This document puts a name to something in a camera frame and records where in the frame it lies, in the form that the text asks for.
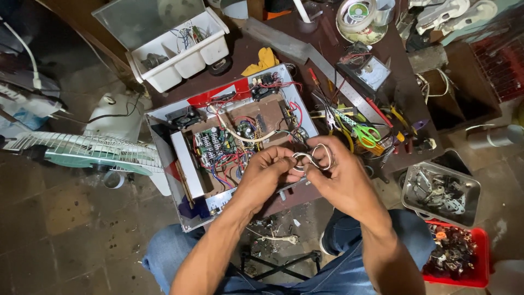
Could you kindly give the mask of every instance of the shoe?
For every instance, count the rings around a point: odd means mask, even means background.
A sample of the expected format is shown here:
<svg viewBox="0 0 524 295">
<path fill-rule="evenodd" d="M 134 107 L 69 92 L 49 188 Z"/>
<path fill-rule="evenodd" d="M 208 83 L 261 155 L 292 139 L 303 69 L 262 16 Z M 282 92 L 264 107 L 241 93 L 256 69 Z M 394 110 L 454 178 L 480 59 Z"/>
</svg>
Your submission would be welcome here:
<svg viewBox="0 0 524 295">
<path fill-rule="evenodd" d="M 326 251 L 326 249 L 324 249 L 324 246 L 322 245 L 322 239 L 323 239 L 323 238 L 324 238 L 324 232 L 322 232 L 322 234 L 320 235 L 320 240 L 319 240 L 320 250 L 321 250 L 323 253 L 327 254 L 327 255 L 333 255 L 333 254 L 331 254 L 331 253 L 328 253 L 328 252 Z"/>
</svg>

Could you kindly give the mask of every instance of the metal stand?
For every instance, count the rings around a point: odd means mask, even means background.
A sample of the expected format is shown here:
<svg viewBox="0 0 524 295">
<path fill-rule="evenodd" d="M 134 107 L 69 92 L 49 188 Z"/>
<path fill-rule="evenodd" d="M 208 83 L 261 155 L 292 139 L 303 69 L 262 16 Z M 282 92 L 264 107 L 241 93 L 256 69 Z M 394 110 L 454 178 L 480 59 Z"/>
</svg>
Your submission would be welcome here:
<svg viewBox="0 0 524 295">
<path fill-rule="evenodd" d="M 276 274 L 278 272 L 283 272 L 283 273 L 285 273 L 287 275 L 290 275 L 290 276 L 293 276 L 293 277 L 295 277 L 297 279 L 301 279 L 301 280 L 305 281 L 305 280 L 309 279 L 309 277 L 301 275 L 301 274 L 299 274 L 297 272 L 294 272 L 292 270 L 289 270 L 287 268 L 291 267 L 291 266 L 293 266 L 293 265 L 295 265 L 295 264 L 297 264 L 297 263 L 299 263 L 301 261 L 308 260 L 309 258 L 311 258 L 315 262 L 315 264 L 316 264 L 316 271 L 319 272 L 320 271 L 320 260 L 322 259 L 322 253 L 320 251 L 318 251 L 318 250 L 313 250 L 310 253 L 305 254 L 302 257 L 299 257 L 299 258 L 297 258 L 297 259 L 295 259 L 293 261 L 290 261 L 290 262 L 288 262 L 288 263 L 286 263 L 286 264 L 284 264 L 282 266 L 278 266 L 278 265 L 274 265 L 274 264 L 272 264 L 270 262 L 267 262 L 265 260 L 262 260 L 262 259 L 260 259 L 258 257 L 251 256 L 250 250 L 249 249 L 244 249 L 244 251 L 242 251 L 242 253 L 241 253 L 241 271 L 244 272 L 246 261 L 253 260 L 253 261 L 256 261 L 256 262 L 258 262 L 260 264 L 263 264 L 265 266 L 269 266 L 269 267 L 272 268 L 272 270 L 270 270 L 270 271 L 266 271 L 264 273 L 261 273 L 261 274 L 255 276 L 253 278 L 255 281 L 258 281 L 258 280 L 263 279 L 265 277 L 269 277 L 269 276 L 274 275 L 274 274 Z"/>
</svg>

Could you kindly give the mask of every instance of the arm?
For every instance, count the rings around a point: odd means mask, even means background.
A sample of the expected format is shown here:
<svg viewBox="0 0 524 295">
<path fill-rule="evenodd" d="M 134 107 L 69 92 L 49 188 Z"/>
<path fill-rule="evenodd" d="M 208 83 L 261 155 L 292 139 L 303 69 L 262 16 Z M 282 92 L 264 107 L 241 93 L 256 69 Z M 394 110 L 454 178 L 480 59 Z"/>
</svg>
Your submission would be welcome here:
<svg viewBox="0 0 524 295">
<path fill-rule="evenodd" d="M 211 295 L 215 292 L 240 235 L 275 192 L 279 179 L 283 176 L 286 182 L 300 179 L 289 174 L 296 164 L 291 155 L 293 152 L 289 149 L 272 146 L 249 160 L 234 196 L 180 266 L 170 295 Z"/>
<path fill-rule="evenodd" d="M 360 221 L 364 268 L 373 287 L 384 295 L 425 294 L 424 281 L 405 245 L 399 241 L 391 218 L 375 192 L 359 159 L 333 136 L 317 136 L 309 146 L 323 143 L 334 162 L 326 177 L 314 165 L 305 164 L 309 181 L 335 208 Z M 315 154 L 328 166 L 323 149 Z"/>
</svg>

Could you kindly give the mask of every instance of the clear plastic lid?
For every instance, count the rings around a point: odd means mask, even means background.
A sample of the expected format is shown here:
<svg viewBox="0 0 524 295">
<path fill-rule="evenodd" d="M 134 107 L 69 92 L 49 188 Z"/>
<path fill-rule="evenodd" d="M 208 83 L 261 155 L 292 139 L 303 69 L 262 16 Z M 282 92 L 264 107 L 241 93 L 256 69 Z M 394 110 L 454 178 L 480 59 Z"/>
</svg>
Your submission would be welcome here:
<svg viewBox="0 0 524 295">
<path fill-rule="evenodd" d="M 133 51 L 204 11 L 203 0 L 114 0 L 91 15 Z"/>
</svg>

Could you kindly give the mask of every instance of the hand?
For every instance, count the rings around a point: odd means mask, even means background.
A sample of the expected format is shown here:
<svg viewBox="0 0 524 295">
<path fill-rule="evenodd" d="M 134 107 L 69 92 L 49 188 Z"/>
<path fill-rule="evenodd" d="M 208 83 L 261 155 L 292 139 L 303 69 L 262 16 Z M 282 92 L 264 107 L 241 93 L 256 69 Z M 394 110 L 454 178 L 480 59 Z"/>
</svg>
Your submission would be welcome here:
<svg viewBox="0 0 524 295">
<path fill-rule="evenodd" d="M 374 226 L 375 221 L 387 221 L 389 215 L 379 199 L 371 180 L 367 176 L 357 156 L 334 136 L 316 136 L 308 139 L 309 146 L 322 143 L 332 153 L 331 168 L 325 176 L 307 158 L 303 159 L 307 179 L 319 190 L 335 208 L 352 216 L 361 223 Z M 326 150 L 318 148 L 313 155 L 319 165 L 327 167 L 329 160 Z"/>
<path fill-rule="evenodd" d="M 300 180 L 300 173 L 292 169 L 297 163 L 292 156 L 292 150 L 275 145 L 256 153 L 229 203 L 242 204 L 253 214 L 259 212 L 279 183 Z"/>
</svg>

